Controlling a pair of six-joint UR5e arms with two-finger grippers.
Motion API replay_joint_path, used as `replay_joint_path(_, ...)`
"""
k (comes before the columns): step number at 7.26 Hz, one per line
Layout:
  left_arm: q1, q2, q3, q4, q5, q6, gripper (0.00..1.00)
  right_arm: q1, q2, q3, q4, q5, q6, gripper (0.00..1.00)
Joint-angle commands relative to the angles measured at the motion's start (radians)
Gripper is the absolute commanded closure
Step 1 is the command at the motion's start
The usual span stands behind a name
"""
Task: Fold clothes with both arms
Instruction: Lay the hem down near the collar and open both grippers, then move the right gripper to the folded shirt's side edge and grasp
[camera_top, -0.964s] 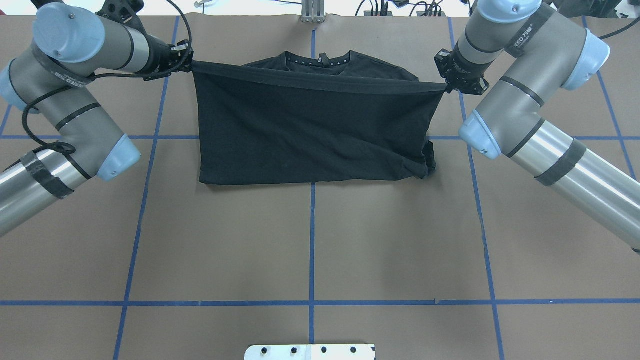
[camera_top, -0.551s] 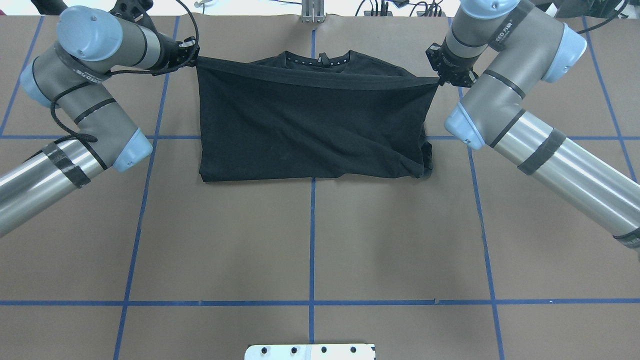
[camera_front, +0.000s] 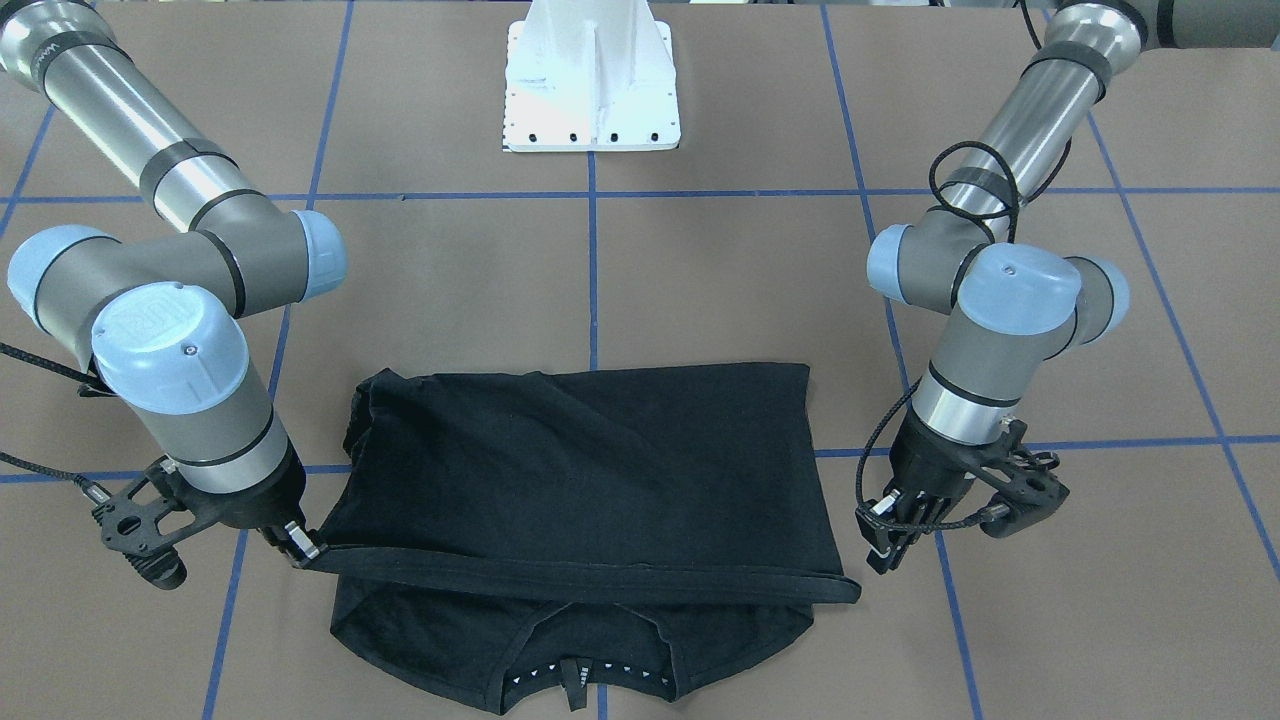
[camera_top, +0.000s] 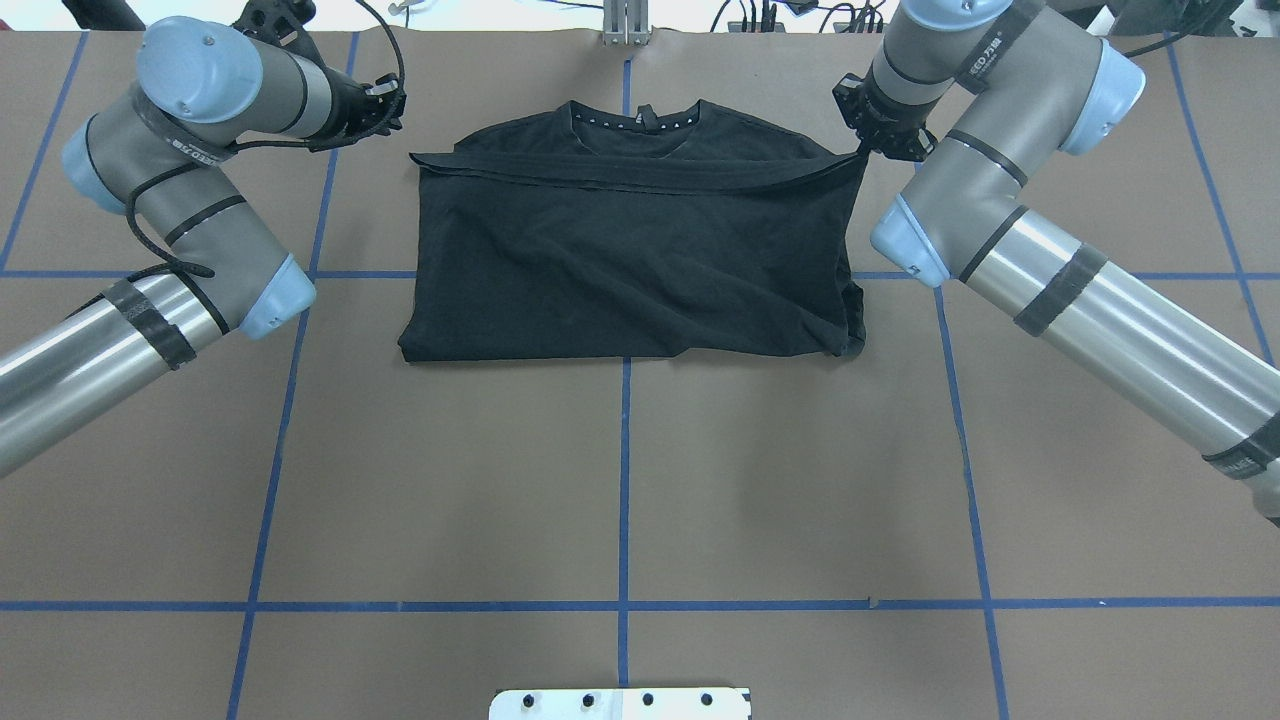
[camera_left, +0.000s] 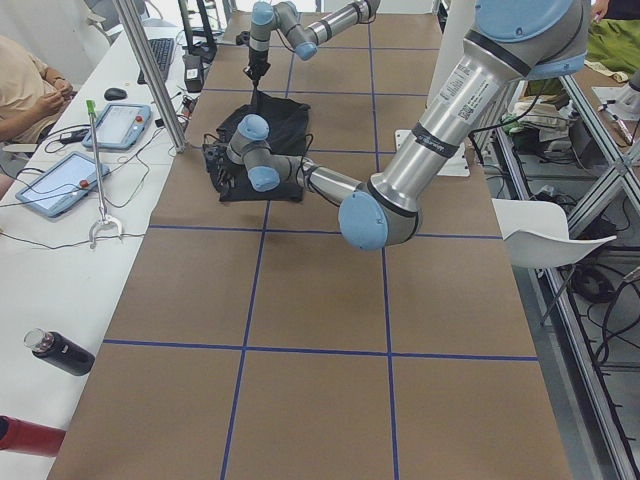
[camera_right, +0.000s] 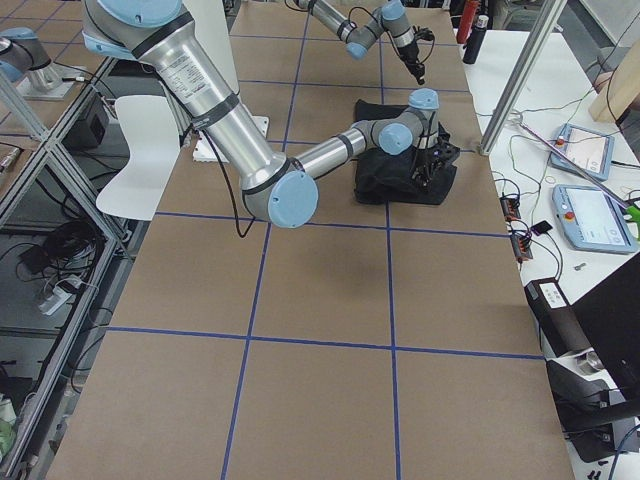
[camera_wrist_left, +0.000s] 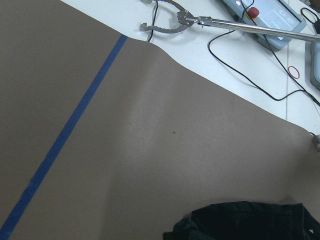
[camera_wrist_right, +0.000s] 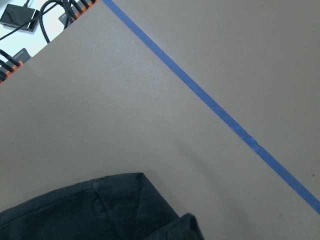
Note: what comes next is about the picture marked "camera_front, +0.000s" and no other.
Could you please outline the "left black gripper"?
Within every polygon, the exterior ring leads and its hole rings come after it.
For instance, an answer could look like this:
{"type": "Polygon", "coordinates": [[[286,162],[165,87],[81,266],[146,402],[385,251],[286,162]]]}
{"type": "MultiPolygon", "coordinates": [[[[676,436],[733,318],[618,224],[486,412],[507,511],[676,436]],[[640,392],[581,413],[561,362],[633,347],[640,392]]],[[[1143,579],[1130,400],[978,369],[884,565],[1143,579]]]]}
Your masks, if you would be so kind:
{"type": "Polygon", "coordinates": [[[915,413],[906,416],[890,450],[892,479],[887,495],[856,509],[858,527],[870,546],[868,565],[879,575],[895,571],[922,533],[899,525],[943,521],[972,488],[972,469],[991,460],[997,442],[965,445],[934,432],[915,413]]]}

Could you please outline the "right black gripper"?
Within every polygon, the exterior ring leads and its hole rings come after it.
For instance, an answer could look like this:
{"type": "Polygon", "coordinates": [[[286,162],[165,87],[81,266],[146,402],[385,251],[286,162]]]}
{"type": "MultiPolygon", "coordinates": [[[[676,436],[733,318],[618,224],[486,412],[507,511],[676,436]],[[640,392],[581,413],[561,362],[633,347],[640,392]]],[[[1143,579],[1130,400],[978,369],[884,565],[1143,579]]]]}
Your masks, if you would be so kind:
{"type": "Polygon", "coordinates": [[[293,568],[310,568],[326,550],[302,527],[300,506],[306,473],[288,441],[280,461],[265,475],[234,492],[211,492],[196,486],[198,466],[180,465],[180,502],[200,525],[223,524],[234,529],[260,529],[262,538],[293,568]]]}

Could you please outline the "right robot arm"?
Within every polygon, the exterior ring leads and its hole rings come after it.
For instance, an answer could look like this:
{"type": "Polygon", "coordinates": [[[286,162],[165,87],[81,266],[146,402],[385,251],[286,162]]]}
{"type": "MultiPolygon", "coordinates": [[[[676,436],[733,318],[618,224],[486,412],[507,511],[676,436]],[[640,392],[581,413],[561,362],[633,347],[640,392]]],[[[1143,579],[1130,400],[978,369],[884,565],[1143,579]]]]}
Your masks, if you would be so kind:
{"type": "Polygon", "coordinates": [[[191,123],[84,1],[5,1],[3,72],[47,99],[174,232],[125,243],[87,225],[31,236],[6,283],[76,357],[87,395],[119,398],[161,457],[118,493],[82,475],[102,543],[163,588],[179,542],[221,524],[260,532],[294,565],[306,474],[241,319],[338,288],[348,261],[321,213],[283,211],[191,123]]]}

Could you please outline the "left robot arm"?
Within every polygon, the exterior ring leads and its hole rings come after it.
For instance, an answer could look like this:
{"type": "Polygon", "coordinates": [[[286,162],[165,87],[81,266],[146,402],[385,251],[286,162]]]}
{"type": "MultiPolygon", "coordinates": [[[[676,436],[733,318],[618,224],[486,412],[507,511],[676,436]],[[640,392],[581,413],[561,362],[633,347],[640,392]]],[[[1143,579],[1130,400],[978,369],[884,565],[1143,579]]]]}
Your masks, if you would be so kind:
{"type": "Polygon", "coordinates": [[[1069,496],[1059,456],[1027,447],[1016,415],[1039,366],[1125,318],[1126,277],[1098,258],[1021,242],[1021,214],[1056,179],[1078,126],[1144,53],[1277,46],[1275,1],[1060,1],[1034,56],[979,138],[931,164],[933,205],[870,245],[867,279],[888,300],[946,315],[877,498],[855,516],[878,574],[923,537],[977,527],[1005,538],[1069,496]]]}

